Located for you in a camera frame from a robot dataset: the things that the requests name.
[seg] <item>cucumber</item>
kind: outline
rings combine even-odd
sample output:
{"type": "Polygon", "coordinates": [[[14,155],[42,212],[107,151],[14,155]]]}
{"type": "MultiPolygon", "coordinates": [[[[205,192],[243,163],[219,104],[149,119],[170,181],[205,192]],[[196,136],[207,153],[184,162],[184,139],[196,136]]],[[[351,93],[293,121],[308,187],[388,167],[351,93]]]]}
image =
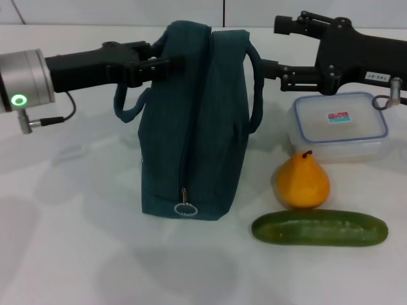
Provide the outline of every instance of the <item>cucumber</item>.
{"type": "Polygon", "coordinates": [[[362,213],[291,210],[266,214],[252,224],[258,240],[278,245],[365,247],[389,234],[384,221],[362,213]]]}

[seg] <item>teal lunch bag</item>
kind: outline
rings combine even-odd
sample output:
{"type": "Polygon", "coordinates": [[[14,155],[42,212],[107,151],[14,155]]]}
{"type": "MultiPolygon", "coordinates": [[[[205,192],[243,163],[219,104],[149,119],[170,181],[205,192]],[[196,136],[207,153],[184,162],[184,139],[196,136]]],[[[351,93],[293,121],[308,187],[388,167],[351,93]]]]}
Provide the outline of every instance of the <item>teal lunch bag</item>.
{"type": "Polygon", "coordinates": [[[184,73],[153,82],[136,106],[123,110],[127,88],[118,86],[117,117],[131,121],[144,108],[142,211],[160,217],[218,220],[235,197],[250,133],[263,115],[260,56],[244,30],[178,21],[156,42],[162,56],[184,57],[184,73]],[[243,61],[254,72],[251,118],[243,61]]]}

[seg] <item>yellow pear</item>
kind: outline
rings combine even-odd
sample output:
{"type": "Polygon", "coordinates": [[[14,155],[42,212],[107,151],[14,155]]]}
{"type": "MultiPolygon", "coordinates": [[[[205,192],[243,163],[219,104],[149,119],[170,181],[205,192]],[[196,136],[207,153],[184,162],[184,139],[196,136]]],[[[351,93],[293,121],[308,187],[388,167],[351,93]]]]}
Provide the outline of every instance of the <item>yellow pear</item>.
{"type": "Polygon", "coordinates": [[[312,156],[301,152],[287,160],[277,173],[281,199],[294,208],[314,208],[329,196],[328,175],[312,156]]]}

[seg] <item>blue lid rim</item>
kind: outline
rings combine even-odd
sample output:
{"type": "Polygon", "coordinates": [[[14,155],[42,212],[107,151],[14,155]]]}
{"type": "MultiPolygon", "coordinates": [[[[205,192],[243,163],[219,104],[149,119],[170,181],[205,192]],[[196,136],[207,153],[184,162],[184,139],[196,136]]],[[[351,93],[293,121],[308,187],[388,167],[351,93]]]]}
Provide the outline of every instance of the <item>blue lid rim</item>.
{"type": "MultiPolygon", "coordinates": [[[[367,95],[370,99],[373,100],[372,94],[368,93],[368,92],[363,92],[363,91],[357,91],[357,92],[345,92],[345,93],[337,93],[335,94],[335,96],[338,95],[357,95],[357,94],[362,94],[362,95],[367,95]]],[[[297,110],[297,105],[300,102],[300,100],[304,100],[307,98],[315,98],[315,97],[322,97],[323,95],[309,95],[309,96],[305,96],[305,97],[299,97],[294,101],[294,113],[296,116],[296,120],[297,120],[297,124],[298,124],[298,128],[300,129],[300,134],[301,134],[301,138],[303,138],[303,140],[307,143],[310,144],[322,144],[322,143],[337,143],[337,142],[351,142],[351,141],[359,141],[359,140],[373,140],[373,139],[381,139],[381,138],[385,138],[388,134],[389,134],[389,128],[387,127],[387,123],[386,120],[384,120],[384,116],[382,114],[381,111],[379,112],[379,115],[382,119],[384,128],[385,128],[385,132],[383,135],[378,135],[376,137],[364,137],[364,138],[347,138],[347,139],[338,139],[338,140],[332,140],[332,141],[328,141],[328,140],[324,140],[324,141],[312,141],[310,139],[308,139],[305,134],[304,131],[302,129],[301,123],[300,123],[300,117],[298,116],[298,110],[297,110]]]]}

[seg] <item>zipper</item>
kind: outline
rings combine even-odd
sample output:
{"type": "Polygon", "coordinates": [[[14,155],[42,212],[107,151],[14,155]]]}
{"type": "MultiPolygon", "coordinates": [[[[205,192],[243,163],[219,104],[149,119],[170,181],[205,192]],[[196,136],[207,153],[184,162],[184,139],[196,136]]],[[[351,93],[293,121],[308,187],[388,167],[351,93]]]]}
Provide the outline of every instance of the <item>zipper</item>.
{"type": "Polygon", "coordinates": [[[181,153],[181,162],[179,167],[179,185],[178,185],[178,193],[179,193],[179,202],[183,202],[186,200],[186,183],[187,183],[187,169],[188,169],[188,161],[189,161],[189,151],[190,151],[190,142],[192,139],[193,134],[195,133],[195,127],[197,123],[197,117],[199,113],[199,109],[202,103],[203,93],[205,89],[206,79],[209,71],[209,64],[212,59],[213,54],[213,35],[210,34],[208,39],[208,44],[206,47],[206,52],[203,55],[203,59],[201,60],[200,66],[198,68],[199,77],[197,77],[197,90],[195,91],[193,103],[191,105],[191,112],[188,118],[188,124],[186,127],[186,135],[184,138],[183,150],[181,153]]]}

